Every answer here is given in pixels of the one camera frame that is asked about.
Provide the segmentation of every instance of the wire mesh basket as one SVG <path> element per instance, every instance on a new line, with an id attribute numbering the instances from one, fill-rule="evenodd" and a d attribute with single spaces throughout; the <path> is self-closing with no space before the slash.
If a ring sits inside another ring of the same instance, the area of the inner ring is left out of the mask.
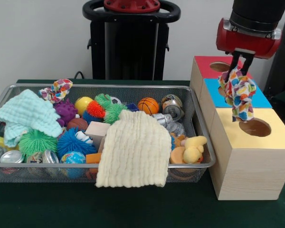
<path id="1" fill-rule="evenodd" d="M 51 85 L 11 85 L 0 96 L 0 107 L 25 89 L 30 89 L 37 94 L 40 89 L 47 86 Z M 201 164 L 169 164 L 167 182 L 198 182 L 205 170 L 215 163 L 215 154 L 196 95 L 189 87 L 73 85 L 67 97 L 74 103 L 80 97 L 95 97 L 100 93 L 118 97 L 122 102 L 136 104 L 144 97 L 153 97 L 160 103 L 167 94 L 175 94 L 181 99 L 185 112 L 181 122 L 187 136 L 204 135 L 208 142 L 204 146 L 204 159 Z M 0 133 L 3 131 L 4 124 L 0 123 Z M 98 164 L 0 163 L 0 182 L 95 182 L 97 171 Z"/>

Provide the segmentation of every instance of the yellow ball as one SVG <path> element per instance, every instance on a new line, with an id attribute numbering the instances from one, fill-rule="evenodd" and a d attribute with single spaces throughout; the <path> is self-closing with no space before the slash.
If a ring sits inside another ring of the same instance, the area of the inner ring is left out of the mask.
<path id="1" fill-rule="evenodd" d="M 80 116 L 83 115 L 84 111 L 86 110 L 86 107 L 91 101 L 93 101 L 93 99 L 87 96 L 83 96 L 79 98 L 78 100 L 76 100 L 75 108 L 78 110 L 78 114 Z"/>

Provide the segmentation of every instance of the green spiky ball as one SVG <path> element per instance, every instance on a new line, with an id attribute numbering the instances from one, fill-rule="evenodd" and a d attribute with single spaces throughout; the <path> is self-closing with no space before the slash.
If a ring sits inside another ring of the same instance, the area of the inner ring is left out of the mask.
<path id="1" fill-rule="evenodd" d="M 108 124 L 114 124 L 115 121 L 119 120 L 119 114 L 122 110 L 126 110 L 127 106 L 123 104 L 112 104 L 107 110 L 104 117 L 104 122 Z"/>
<path id="2" fill-rule="evenodd" d="M 37 130 L 24 134 L 19 142 L 19 150 L 26 156 L 31 156 L 36 152 L 44 152 L 47 149 L 56 152 L 57 139 Z"/>
<path id="3" fill-rule="evenodd" d="M 112 101 L 111 101 L 111 97 L 106 94 L 99 94 L 95 97 L 95 100 L 105 109 L 107 110 L 111 105 L 112 105 Z"/>

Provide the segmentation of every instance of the tin can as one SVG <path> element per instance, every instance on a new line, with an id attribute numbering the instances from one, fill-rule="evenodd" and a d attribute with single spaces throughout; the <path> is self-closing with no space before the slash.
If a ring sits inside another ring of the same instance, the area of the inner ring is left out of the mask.
<path id="1" fill-rule="evenodd" d="M 154 117 L 157 122 L 164 127 L 167 127 L 167 125 L 173 121 L 173 118 L 170 114 L 157 113 L 153 114 L 152 117 Z"/>
<path id="2" fill-rule="evenodd" d="M 47 164 L 55 164 L 55 163 L 59 163 L 59 160 L 55 152 L 51 150 L 45 150 L 42 155 L 42 162 L 47 163 Z M 55 178 L 59 174 L 60 169 L 59 168 L 47 168 L 47 172 L 52 178 Z"/>
<path id="3" fill-rule="evenodd" d="M 27 158 L 27 163 L 42 163 L 42 152 L 36 152 L 33 155 Z M 40 172 L 40 168 L 38 167 L 29 167 L 29 173 L 34 177 L 41 177 L 42 172 Z"/>
<path id="4" fill-rule="evenodd" d="M 178 96 L 174 94 L 166 95 L 161 100 L 162 112 L 164 114 L 170 114 L 173 120 L 177 121 L 184 116 L 184 111 L 182 110 L 182 102 Z"/>
<path id="5" fill-rule="evenodd" d="M 1 163 L 22 163 L 24 161 L 24 156 L 20 151 L 8 151 L 4 153 L 0 157 Z M 10 167 L 10 168 L 2 168 L 2 172 L 4 174 L 12 174 L 14 172 L 17 172 L 19 169 Z"/>
<path id="6" fill-rule="evenodd" d="M 181 123 L 176 122 L 176 121 L 173 121 L 173 122 L 169 123 L 167 125 L 166 129 L 170 133 L 175 133 L 175 135 L 177 137 L 182 135 L 182 134 L 186 135 L 184 126 Z"/>

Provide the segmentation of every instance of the black cable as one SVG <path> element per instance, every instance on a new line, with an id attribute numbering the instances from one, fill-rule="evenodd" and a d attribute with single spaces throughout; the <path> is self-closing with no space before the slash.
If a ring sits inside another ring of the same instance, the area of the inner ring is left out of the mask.
<path id="1" fill-rule="evenodd" d="M 84 74 L 83 74 L 81 71 L 78 71 L 78 72 L 75 74 L 74 79 L 76 79 L 78 75 L 81 75 L 82 79 L 85 78 L 85 77 L 84 77 Z"/>

